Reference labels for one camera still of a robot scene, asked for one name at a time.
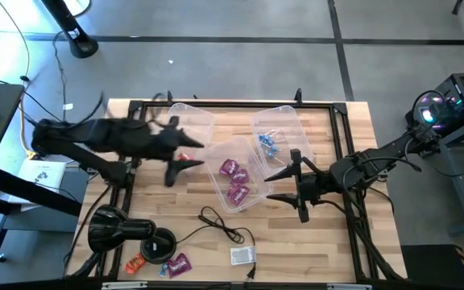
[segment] blue candy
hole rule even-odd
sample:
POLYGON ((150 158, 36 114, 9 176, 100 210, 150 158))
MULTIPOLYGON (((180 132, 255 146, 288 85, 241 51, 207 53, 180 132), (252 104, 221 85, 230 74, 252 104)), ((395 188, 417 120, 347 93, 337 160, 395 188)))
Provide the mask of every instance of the blue candy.
POLYGON ((167 269, 168 269, 168 265, 167 264, 162 264, 162 268, 159 271, 159 276, 165 277, 167 269))

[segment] wooden table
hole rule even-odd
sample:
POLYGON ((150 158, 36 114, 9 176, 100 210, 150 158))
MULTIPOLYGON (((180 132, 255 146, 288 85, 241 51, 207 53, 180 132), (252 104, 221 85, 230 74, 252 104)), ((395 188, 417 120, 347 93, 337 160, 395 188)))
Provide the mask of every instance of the wooden table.
MULTIPOLYGON (((111 99, 109 111, 114 117, 126 117, 130 100, 111 99)), ((376 147, 370 112, 366 102, 347 103, 350 127, 356 151, 376 147)), ((251 133, 251 115, 262 109, 208 108, 216 116, 213 143, 226 141, 233 136, 245 136, 254 147, 251 133)), ((320 169, 328 169, 336 160, 328 110, 298 110, 300 121, 311 143, 320 169)), ((340 135, 345 148, 342 123, 340 135)), ((114 154, 102 155, 108 160, 116 160, 114 154)), ((201 172, 184 174, 172 188, 165 188, 165 164, 157 161, 143 161, 135 177, 134 194, 131 200, 131 218, 150 218, 157 226, 170 229, 177 239, 182 239, 196 228, 203 226, 197 215, 203 206, 215 208, 229 227, 248 227, 257 245, 257 282, 354 282, 354 269, 350 254, 350 244, 346 230, 345 216, 331 205, 319 205, 309 210, 310 221, 302 224, 298 213, 290 205, 264 200, 241 213, 227 213, 221 206, 205 169, 201 172)), ((293 179, 274 183, 275 193, 295 192, 293 179)), ((97 196, 105 189, 103 180, 95 178, 87 188, 78 225, 86 215, 97 196)), ((374 187, 386 192, 386 186, 379 182, 374 187)), ((107 195, 102 204, 108 202, 107 195)), ((342 197, 336 193, 323 196, 324 199, 342 205, 342 197)), ((374 244, 395 271, 406 276, 390 204, 384 197, 368 190, 366 207, 374 244)), ((90 256, 87 244, 87 226, 75 248, 68 273, 74 272, 90 256)), ((250 237, 245 234, 245 244, 250 245, 250 237)), ((231 242, 218 229, 209 228, 194 234, 177 247, 178 253, 185 253, 193 269, 174 280, 187 281, 244 281, 251 264, 230 265, 230 248, 240 247, 231 242)), ((135 275, 124 271, 126 262, 139 252, 138 241, 125 242, 122 253, 120 280, 168 280, 158 275, 160 266, 147 264, 135 275)), ((360 246, 363 270, 368 275, 366 252, 360 246)), ((112 253, 107 255, 106 271, 110 269, 112 253)))

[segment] purple candy packet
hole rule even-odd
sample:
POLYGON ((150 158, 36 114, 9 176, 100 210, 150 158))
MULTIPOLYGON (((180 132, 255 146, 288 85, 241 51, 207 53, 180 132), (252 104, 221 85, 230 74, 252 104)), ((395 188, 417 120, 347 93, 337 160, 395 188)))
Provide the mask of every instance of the purple candy packet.
POLYGON ((239 163, 232 159, 227 159, 223 165, 219 168, 221 174, 231 176, 239 169, 239 163))
POLYGON ((226 196, 233 204, 238 206, 241 205, 241 203, 248 197, 248 194, 250 194, 250 189, 247 186, 232 184, 226 196))
POLYGON ((177 277, 193 269, 187 257, 181 253, 175 260, 169 259, 166 264, 168 265, 169 278, 177 277))
POLYGON ((239 169, 236 173, 230 176, 230 178, 232 178, 230 181, 231 184, 245 184, 250 181, 250 177, 248 176, 246 169, 239 169))

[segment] gray floor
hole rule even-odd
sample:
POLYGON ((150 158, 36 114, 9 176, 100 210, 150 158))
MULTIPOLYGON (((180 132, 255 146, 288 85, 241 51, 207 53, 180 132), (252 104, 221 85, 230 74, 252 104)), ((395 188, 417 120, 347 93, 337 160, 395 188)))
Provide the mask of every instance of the gray floor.
MULTIPOLYGON (((37 2, 23 0, 17 6, 11 0, 3 1, 10 13, 18 15, 16 21, 24 31, 56 32, 57 25, 37 2), (27 16, 22 13, 24 6, 27 16)), ((95 35, 333 37, 326 0, 93 2, 79 22, 95 35)), ((336 0, 336 8, 344 38, 462 39, 458 20, 450 14, 454 3, 336 0)), ((0 19, 0 31, 15 30, 1 9, 0 19)), ((51 43, 29 41, 28 45, 33 80, 28 92, 60 114, 61 86, 51 43)), ((66 43, 58 43, 58 48, 68 75, 68 102, 74 104, 67 113, 72 121, 93 108, 101 91, 106 97, 121 98, 151 97, 170 89, 175 97, 282 100, 292 98, 301 87, 305 100, 345 100, 333 44, 115 42, 100 43, 97 54, 85 60, 74 59, 66 43)), ((0 39, 0 78, 19 82, 26 64, 24 52, 18 36, 0 39)), ((354 99, 369 103, 379 145, 405 130, 403 116, 419 93, 433 89, 451 73, 464 72, 464 46, 346 45, 345 52, 354 99)), ((26 111, 33 118, 46 117, 30 101, 26 111)), ((15 116, 0 148, 0 166, 10 172, 17 172, 24 158, 17 144, 15 116)), ((462 222, 463 216, 450 181, 429 166, 441 167, 441 162, 435 157, 413 160, 424 172, 398 166, 388 180, 400 242, 454 242, 464 248, 464 236, 452 239, 446 232, 448 226, 462 222)), ((59 253, 67 252, 71 234, 12 235, 3 246, 12 262, 0 264, 1 271, 18 273, 8 274, 9 281, 60 275, 59 253), (16 245, 22 248, 11 251, 16 245), (27 254, 32 248, 33 255, 27 254)))

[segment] clear plastic container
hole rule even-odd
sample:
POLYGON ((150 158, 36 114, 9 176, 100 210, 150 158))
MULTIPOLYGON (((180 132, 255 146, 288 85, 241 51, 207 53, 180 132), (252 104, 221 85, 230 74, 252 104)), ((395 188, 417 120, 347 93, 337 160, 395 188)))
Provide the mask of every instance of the clear plastic container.
POLYGON ((291 106, 281 106, 256 113, 251 119, 251 128, 260 159, 269 176, 286 168, 291 161, 290 150, 300 149, 302 156, 314 162, 314 153, 300 119, 291 106), (272 145, 260 142, 260 135, 270 135, 272 145))
MULTIPOLYGON (((184 133, 187 136, 205 146, 209 145, 210 140, 213 138, 213 128, 216 119, 212 113, 185 105, 184 103, 176 103, 169 108, 167 121, 169 121, 171 116, 179 117, 178 128, 184 129, 184 133)), ((180 147, 175 153, 175 158, 178 159, 180 153, 193 158, 197 151, 198 148, 180 147)))
POLYGON ((206 148, 202 155, 205 156, 204 166, 213 183, 214 190, 227 212, 237 213, 261 201, 266 195, 273 193, 273 185, 264 182, 267 173, 264 171, 263 165, 251 148, 247 138, 234 137, 227 142, 206 148), (237 161, 239 170, 246 169, 250 177, 247 183, 242 184, 247 186, 250 192, 239 205, 233 203, 227 196, 231 186, 231 178, 219 172, 227 159, 237 161))

